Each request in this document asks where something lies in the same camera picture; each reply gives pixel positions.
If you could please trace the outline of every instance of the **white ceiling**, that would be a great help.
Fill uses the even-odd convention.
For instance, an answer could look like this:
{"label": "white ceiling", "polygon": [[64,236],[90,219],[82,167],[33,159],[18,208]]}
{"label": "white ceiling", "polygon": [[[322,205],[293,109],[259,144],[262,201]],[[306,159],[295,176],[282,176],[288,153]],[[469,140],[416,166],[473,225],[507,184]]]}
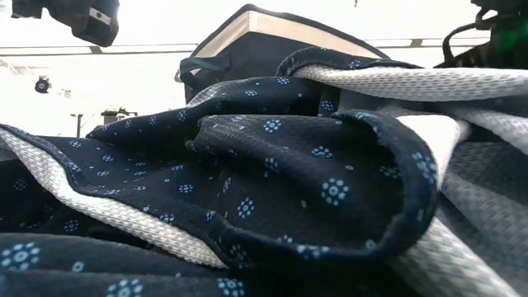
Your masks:
{"label": "white ceiling", "polygon": [[[125,54],[47,57],[7,57],[11,65],[31,65],[30,73],[13,75],[0,67],[0,123],[14,125],[33,134],[75,135],[73,113],[89,121],[84,134],[102,123],[98,115],[110,105],[148,115],[183,107],[183,85],[174,73],[185,54]],[[49,76],[50,94],[35,92],[38,75]],[[71,90],[71,99],[60,96]]]}
{"label": "white ceiling", "polygon": [[[252,3],[320,21],[369,40],[440,38],[455,27],[472,22],[478,10],[470,0],[358,0],[357,7],[353,0],[325,0],[324,9],[319,1]],[[243,4],[246,1],[123,0],[115,45],[199,43]],[[47,15],[43,20],[13,20],[6,12],[0,14],[0,28],[0,47],[87,45]],[[482,34],[473,31],[465,35]]]}

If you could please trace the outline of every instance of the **navy blue fabric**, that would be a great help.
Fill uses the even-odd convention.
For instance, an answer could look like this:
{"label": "navy blue fabric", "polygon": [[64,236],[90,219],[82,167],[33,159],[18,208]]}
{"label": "navy blue fabric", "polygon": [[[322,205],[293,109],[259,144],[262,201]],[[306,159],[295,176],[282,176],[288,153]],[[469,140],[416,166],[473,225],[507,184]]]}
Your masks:
{"label": "navy blue fabric", "polygon": [[[377,63],[362,59],[357,66]],[[230,268],[193,266],[70,210],[12,160],[0,163],[7,205],[0,209],[0,292],[413,295],[384,262],[411,247],[431,222],[433,157],[390,116],[337,112],[336,95],[299,78],[249,78],[220,82],[188,107],[120,120],[85,139],[0,125],[61,163],[78,193],[185,230]],[[66,254],[53,256],[50,250],[61,246]],[[176,280],[177,273],[187,279]],[[388,281],[395,286],[380,285]],[[49,288],[52,282],[58,285]]]}

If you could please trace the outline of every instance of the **textured knit fabric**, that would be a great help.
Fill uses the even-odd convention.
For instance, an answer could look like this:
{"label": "textured knit fabric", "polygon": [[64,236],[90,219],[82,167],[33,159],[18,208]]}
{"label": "textured knit fabric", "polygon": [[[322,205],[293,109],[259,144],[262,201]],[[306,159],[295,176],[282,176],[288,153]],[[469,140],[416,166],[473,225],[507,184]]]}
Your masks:
{"label": "textured knit fabric", "polygon": [[308,48],[85,139],[0,125],[0,295],[524,295],[524,117],[493,107],[528,73],[480,70]]}

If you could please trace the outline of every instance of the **bag handle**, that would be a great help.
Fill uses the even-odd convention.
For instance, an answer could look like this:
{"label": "bag handle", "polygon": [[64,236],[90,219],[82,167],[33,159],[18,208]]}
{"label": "bag handle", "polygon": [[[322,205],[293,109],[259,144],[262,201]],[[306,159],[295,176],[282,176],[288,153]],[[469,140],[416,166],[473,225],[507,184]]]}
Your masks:
{"label": "bag handle", "polygon": [[185,83],[191,88],[196,88],[197,81],[192,74],[192,70],[207,69],[210,71],[227,71],[231,67],[229,53],[221,54],[210,58],[190,57],[180,61],[180,69],[174,78],[176,81]]}

